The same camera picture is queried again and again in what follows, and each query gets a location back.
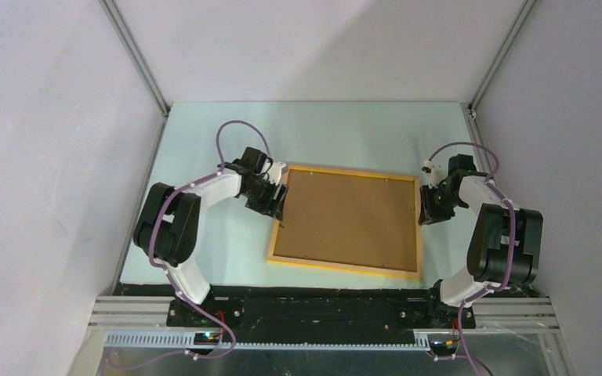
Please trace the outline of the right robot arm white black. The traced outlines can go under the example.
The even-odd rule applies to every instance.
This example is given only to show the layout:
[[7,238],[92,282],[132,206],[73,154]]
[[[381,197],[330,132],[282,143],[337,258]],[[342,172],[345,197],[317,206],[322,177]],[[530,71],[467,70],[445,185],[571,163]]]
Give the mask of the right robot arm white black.
[[419,189],[420,226],[453,219],[456,208],[469,209],[477,217],[465,266],[436,282],[437,298],[424,307],[429,324],[445,327],[455,319],[455,308],[536,279],[543,217],[515,204],[492,177],[477,170],[470,155],[451,157],[447,168],[429,159],[422,170],[429,180]]

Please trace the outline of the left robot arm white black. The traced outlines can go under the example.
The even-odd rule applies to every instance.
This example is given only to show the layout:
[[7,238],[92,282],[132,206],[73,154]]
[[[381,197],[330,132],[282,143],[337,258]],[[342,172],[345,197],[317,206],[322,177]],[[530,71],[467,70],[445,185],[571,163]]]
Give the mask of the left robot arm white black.
[[247,147],[241,157],[194,182],[179,188],[155,183],[149,189],[132,241],[163,270],[176,295],[189,301],[186,315],[196,325],[207,326],[216,316],[216,304],[206,298],[210,284],[193,255],[201,215],[221,201],[243,197],[246,208],[280,221],[287,173],[286,163]]

